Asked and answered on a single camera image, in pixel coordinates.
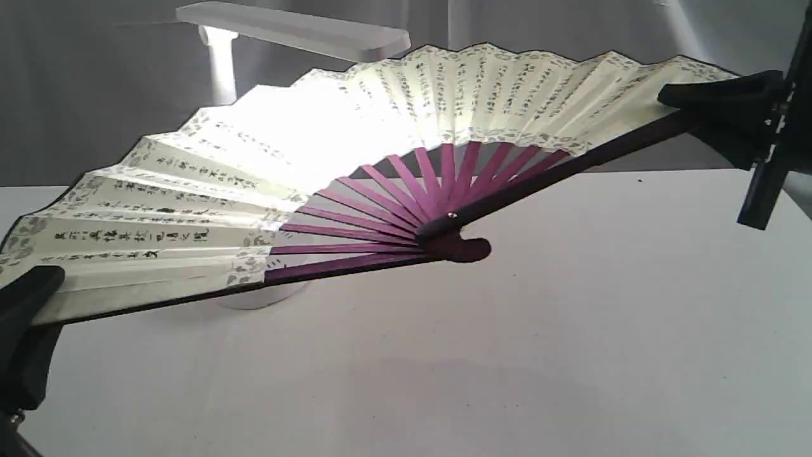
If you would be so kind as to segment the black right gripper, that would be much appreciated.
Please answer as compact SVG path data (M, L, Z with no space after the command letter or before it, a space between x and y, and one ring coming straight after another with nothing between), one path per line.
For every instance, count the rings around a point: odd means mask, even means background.
M690 134L708 145L733 168L754 173L737 219L765 230L790 173L810 174L811 6L783 77L780 70L690 84L667 84L657 96L679 110L743 109L763 112L762 119L690 117Z

